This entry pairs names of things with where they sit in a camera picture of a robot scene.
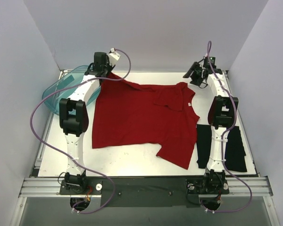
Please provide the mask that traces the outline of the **red t shirt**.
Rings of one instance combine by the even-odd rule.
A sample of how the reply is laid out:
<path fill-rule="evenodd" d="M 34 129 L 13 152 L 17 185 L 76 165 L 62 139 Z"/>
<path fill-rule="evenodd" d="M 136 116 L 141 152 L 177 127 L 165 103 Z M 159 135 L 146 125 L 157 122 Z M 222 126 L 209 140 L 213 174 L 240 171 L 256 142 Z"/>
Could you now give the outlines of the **red t shirt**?
<path fill-rule="evenodd" d="M 141 85 L 111 73 L 96 99 L 92 147 L 159 144 L 158 157 L 187 169 L 197 141 L 194 96 L 185 82 Z"/>

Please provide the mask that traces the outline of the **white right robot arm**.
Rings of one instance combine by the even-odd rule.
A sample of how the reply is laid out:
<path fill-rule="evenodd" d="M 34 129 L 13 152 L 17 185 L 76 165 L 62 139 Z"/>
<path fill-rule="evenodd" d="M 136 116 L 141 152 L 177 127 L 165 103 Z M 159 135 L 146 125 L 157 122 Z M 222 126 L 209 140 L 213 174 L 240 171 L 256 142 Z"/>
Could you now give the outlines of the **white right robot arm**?
<path fill-rule="evenodd" d="M 238 99 L 233 97 L 225 87 L 225 76 L 215 66 L 215 57 L 204 56 L 194 62 L 184 78 L 191 78 L 191 84 L 199 86 L 205 83 L 214 96 L 208 112 L 211 126 L 210 155 L 202 178 L 187 180 L 188 194 L 228 194 L 225 178 L 225 149 L 230 130 L 235 127 Z"/>

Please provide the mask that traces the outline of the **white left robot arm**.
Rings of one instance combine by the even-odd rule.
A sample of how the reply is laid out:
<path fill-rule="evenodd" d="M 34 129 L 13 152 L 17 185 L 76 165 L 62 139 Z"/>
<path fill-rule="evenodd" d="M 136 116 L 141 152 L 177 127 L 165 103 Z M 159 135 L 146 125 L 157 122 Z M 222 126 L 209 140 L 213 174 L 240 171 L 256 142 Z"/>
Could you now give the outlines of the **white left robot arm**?
<path fill-rule="evenodd" d="M 77 194 L 87 191 L 88 182 L 83 162 L 83 137 L 89 126 L 87 102 L 100 87 L 99 78 L 105 78 L 113 70 L 120 54 L 113 48 L 110 52 L 94 53 L 92 62 L 84 73 L 80 86 L 68 97 L 59 101 L 59 125 L 67 141 L 67 171 L 62 186 Z"/>

